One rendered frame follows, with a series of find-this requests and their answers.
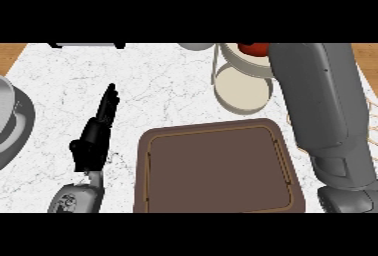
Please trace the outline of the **grey metal pot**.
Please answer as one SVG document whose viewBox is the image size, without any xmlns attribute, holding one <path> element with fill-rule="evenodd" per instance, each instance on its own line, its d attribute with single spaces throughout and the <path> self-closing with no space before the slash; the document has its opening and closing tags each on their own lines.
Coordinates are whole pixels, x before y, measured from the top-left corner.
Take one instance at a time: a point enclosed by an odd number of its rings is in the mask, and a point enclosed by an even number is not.
<svg viewBox="0 0 378 256">
<path fill-rule="evenodd" d="M 0 170 L 18 155 L 31 135 L 36 121 L 28 95 L 0 75 Z"/>
</svg>

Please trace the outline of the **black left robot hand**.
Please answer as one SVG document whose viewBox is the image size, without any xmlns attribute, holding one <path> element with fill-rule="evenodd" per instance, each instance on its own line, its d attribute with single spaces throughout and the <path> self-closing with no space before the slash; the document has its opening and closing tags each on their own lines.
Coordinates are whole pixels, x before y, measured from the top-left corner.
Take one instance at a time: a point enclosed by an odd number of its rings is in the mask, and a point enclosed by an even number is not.
<svg viewBox="0 0 378 256">
<path fill-rule="evenodd" d="M 96 116 L 89 119 L 80 138 L 70 143 L 76 172 L 101 171 L 104 168 L 118 103 L 115 84 L 111 83 L 101 99 Z"/>
</svg>

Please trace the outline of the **cream tiered basket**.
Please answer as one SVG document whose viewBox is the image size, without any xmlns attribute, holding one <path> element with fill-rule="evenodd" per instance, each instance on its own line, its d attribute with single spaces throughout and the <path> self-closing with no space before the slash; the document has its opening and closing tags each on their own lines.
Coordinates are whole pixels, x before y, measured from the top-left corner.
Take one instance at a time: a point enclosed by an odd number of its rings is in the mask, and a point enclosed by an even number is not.
<svg viewBox="0 0 378 256">
<path fill-rule="evenodd" d="M 223 108 L 238 114 L 257 113 L 273 93 L 273 73 L 268 57 L 242 53 L 237 43 L 214 47 L 211 85 Z"/>
</svg>

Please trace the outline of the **brown rectangular tray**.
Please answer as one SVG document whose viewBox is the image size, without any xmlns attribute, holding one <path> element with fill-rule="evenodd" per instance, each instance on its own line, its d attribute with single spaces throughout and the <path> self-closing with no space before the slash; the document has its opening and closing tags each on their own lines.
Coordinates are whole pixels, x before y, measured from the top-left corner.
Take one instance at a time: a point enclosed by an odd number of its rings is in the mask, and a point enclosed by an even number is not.
<svg viewBox="0 0 378 256">
<path fill-rule="evenodd" d="M 304 196 L 276 123 L 250 119 L 146 131 L 136 213 L 302 213 Z"/>
</svg>

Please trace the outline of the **red bell pepper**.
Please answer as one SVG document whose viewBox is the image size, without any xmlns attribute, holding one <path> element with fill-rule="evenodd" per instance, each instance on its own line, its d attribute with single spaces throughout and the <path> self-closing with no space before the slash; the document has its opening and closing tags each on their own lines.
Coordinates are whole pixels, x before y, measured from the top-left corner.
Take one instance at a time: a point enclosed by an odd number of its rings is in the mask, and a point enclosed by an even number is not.
<svg viewBox="0 0 378 256">
<path fill-rule="evenodd" d="M 269 44 L 268 43 L 253 43 L 253 44 L 238 44 L 239 51 L 256 57 L 265 57 L 269 52 Z"/>
</svg>

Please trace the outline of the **grey round object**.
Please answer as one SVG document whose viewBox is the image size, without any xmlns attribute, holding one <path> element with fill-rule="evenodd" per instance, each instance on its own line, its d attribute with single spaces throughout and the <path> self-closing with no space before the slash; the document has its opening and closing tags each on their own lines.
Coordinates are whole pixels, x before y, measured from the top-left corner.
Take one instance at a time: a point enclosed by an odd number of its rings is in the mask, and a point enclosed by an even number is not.
<svg viewBox="0 0 378 256">
<path fill-rule="evenodd" d="M 213 47 L 214 43 L 177 43 L 180 47 L 191 51 L 204 51 Z"/>
</svg>

